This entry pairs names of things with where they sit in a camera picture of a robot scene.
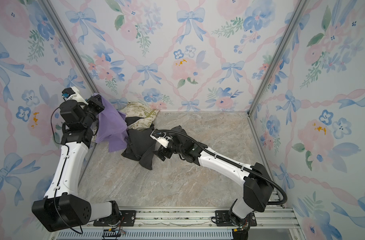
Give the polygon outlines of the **purple cloth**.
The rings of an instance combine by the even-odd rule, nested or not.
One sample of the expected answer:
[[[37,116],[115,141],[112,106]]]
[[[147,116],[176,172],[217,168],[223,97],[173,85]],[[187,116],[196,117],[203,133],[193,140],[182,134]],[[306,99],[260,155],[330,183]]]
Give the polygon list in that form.
[[[94,94],[94,97],[101,97],[105,109],[98,114],[99,127],[95,143],[108,142],[109,152],[116,152],[127,147],[127,123],[126,114],[116,108],[104,97]]]

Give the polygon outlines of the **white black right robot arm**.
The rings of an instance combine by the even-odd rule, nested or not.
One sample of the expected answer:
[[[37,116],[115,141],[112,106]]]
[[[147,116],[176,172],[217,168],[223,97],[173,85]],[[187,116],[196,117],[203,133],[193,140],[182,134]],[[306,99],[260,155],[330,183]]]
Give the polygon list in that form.
[[[155,155],[162,161],[176,154],[181,160],[214,170],[242,187],[243,195],[231,205],[225,223],[245,226],[253,212],[265,211],[274,187],[263,165],[234,161],[185,134],[152,133],[151,138],[161,145]]]

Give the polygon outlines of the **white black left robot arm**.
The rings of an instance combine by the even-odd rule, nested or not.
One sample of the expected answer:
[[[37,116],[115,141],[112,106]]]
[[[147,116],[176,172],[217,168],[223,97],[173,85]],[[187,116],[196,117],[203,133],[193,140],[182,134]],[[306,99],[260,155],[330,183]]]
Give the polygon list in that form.
[[[59,106],[64,120],[59,164],[43,199],[32,206],[32,213],[49,232],[75,230],[94,221],[116,227],[122,221],[115,201],[91,204],[78,195],[83,160],[94,134],[91,126],[104,108],[100,95],[85,103],[66,100]]]

